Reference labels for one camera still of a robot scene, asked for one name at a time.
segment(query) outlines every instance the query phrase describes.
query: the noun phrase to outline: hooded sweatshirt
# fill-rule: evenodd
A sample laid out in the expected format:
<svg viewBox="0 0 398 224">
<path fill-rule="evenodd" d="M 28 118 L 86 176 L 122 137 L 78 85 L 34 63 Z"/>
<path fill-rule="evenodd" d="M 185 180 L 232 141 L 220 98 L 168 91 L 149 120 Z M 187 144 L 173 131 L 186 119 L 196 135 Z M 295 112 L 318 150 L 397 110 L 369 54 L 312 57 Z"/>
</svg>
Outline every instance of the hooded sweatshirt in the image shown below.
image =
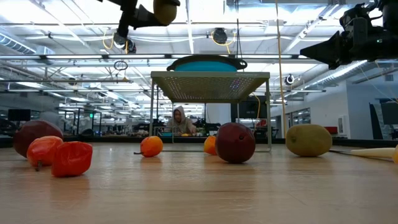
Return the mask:
<svg viewBox="0 0 398 224">
<path fill-rule="evenodd" d="M 173 121 L 170 120 L 167 123 L 167 127 L 174 127 L 174 133 L 183 133 L 183 134 L 192 134 L 191 130 L 196 129 L 196 127 L 192 124 L 192 120 L 185 117 L 184 108 L 182 106 L 177 107 L 175 110 L 178 110 L 181 113 L 181 122 L 177 122 L 174 119 Z"/>
</svg>

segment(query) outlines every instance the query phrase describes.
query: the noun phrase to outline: hood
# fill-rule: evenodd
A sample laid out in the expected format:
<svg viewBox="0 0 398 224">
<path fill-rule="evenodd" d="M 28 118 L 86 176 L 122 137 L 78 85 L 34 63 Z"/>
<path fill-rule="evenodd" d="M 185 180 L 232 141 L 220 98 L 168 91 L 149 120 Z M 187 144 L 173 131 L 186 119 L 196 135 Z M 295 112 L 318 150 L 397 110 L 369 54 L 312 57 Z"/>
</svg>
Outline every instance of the hood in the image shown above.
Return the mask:
<svg viewBox="0 0 398 224">
<path fill-rule="evenodd" d="M 179 106 L 179 107 L 177 107 L 177 108 L 175 108 L 174 110 L 173 110 L 173 113 L 174 113 L 174 111 L 176 111 L 176 110 L 178 110 L 180 113 L 181 113 L 181 122 L 180 123 L 182 123 L 182 122 L 184 122 L 184 120 L 185 120 L 185 112 L 184 112 L 184 108 L 182 107 L 182 106 Z"/>
</svg>

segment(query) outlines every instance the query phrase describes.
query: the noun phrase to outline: shelf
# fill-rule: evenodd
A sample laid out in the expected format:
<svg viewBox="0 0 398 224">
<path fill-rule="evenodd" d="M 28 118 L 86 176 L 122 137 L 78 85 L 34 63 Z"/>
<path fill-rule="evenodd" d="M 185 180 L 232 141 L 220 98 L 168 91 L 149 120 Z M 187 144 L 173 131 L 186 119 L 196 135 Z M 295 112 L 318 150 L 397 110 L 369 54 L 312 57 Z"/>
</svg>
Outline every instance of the shelf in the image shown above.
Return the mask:
<svg viewBox="0 0 398 224">
<path fill-rule="evenodd" d="M 173 103 L 239 103 L 267 82 L 269 72 L 152 72 Z"/>
</svg>

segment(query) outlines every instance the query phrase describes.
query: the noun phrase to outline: plastic fruit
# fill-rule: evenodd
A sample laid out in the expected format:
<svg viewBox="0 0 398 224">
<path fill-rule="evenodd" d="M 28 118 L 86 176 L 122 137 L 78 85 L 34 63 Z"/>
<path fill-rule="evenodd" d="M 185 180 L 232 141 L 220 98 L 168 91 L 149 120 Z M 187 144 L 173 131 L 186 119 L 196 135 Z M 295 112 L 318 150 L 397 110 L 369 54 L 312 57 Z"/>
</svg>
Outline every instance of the plastic fruit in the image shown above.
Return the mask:
<svg viewBox="0 0 398 224">
<path fill-rule="evenodd" d="M 216 136 L 208 136 L 205 141 L 205 153 L 217 156 L 216 152 Z"/>
<path fill-rule="evenodd" d="M 330 133 L 317 124 L 298 124 L 286 134 L 287 148 L 298 156 L 320 156 L 328 152 L 331 145 Z"/>
<path fill-rule="evenodd" d="M 243 124 L 223 124 L 216 138 L 216 152 L 223 160 L 230 163 L 248 161 L 256 150 L 256 140 L 252 131 Z"/>
<path fill-rule="evenodd" d="M 163 150 L 163 142 L 157 136 L 146 137 L 141 142 L 141 152 L 135 152 L 134 154 L 143 155 L 144 157 L 154 157 L 159 155 Z"/>
<path fill-rule="evenodd" d="M 51 166 L 55 151 L 63 141 L 56 136 L 44 136 L 35 139 L 27 149 L 27 160 L 37 171 L 42 166 Z"/>
<path fill-rule="evenodd" d="M 14 149 L 23 157 L 27 157 L 29 145 L 35 139 L 44 136 L 56 136 L 63 139 L 63 134 L 56 125 L 47 121 L 28 121 L 15 133 L 13 137 Z"/>
<path fill-rule="evenodd" d="M 65 142 L 55 151 L 51 174 L 54 177 L 82 175 L 91 165 L 93 146 L 84 142 Z"/>
</svg>

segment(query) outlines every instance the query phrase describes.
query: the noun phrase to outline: wooden table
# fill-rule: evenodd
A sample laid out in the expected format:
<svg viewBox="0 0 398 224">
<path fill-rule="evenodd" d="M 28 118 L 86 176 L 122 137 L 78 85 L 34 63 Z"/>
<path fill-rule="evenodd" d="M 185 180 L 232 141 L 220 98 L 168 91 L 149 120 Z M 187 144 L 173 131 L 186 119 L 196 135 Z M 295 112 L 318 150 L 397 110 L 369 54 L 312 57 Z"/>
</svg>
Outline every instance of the wooden table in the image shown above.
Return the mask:
<svg viewBox="0 0 398 224">
<path fill-rule="evenodd" d="M 392 162 L 301 158 L 274 145 L 272 154 L 231 165 L 198 152 L 142 158 L 133 155 L 138 144 L 94 146 L 91 169 L 67 179 L 48 168 L 35 172 L 13 149 L 0 149 L 0 223 L 397 223 Z"/>
</svg>

